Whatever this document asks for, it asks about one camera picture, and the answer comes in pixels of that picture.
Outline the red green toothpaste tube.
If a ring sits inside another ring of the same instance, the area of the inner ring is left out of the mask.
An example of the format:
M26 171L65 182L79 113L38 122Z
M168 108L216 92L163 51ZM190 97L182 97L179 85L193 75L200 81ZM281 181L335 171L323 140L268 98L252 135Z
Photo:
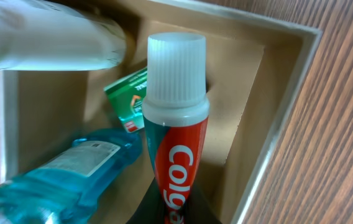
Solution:
M184 223L182 209L195 181L209 116L205 36L149 36L142 114L165 223Z

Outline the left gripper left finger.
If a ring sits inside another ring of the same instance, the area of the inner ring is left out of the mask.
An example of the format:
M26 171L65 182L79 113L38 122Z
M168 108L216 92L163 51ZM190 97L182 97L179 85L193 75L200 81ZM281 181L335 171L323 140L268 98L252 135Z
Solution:
M165 204L153 179L137 210L126 224L164 224Z

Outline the white lotion tube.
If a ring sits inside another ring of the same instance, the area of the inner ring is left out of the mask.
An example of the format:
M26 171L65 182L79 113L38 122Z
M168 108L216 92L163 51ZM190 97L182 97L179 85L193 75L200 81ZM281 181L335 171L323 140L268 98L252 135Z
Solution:
M50 1L0 0L0 70L85 71L119 65L120 25Z

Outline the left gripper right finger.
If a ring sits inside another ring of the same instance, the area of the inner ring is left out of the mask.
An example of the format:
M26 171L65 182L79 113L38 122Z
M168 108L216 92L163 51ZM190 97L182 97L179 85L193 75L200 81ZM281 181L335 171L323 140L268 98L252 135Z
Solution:
M186 224L221 224L197 184L183 206L183 216Z

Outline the green soap box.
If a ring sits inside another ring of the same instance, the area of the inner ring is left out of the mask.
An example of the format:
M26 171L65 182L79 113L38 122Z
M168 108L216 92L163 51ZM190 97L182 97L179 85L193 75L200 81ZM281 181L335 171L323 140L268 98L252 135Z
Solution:
M118 79L103 88L123 128L133 133L144 127L142 103L146 96L147 68Z

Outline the blue mouthwash bottle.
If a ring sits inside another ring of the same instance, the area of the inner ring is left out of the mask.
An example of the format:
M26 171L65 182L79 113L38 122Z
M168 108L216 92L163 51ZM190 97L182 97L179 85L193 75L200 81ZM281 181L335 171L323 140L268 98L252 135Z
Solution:
M87 223L101 194L142 152L138 134L99 129L0 185L0 223Z

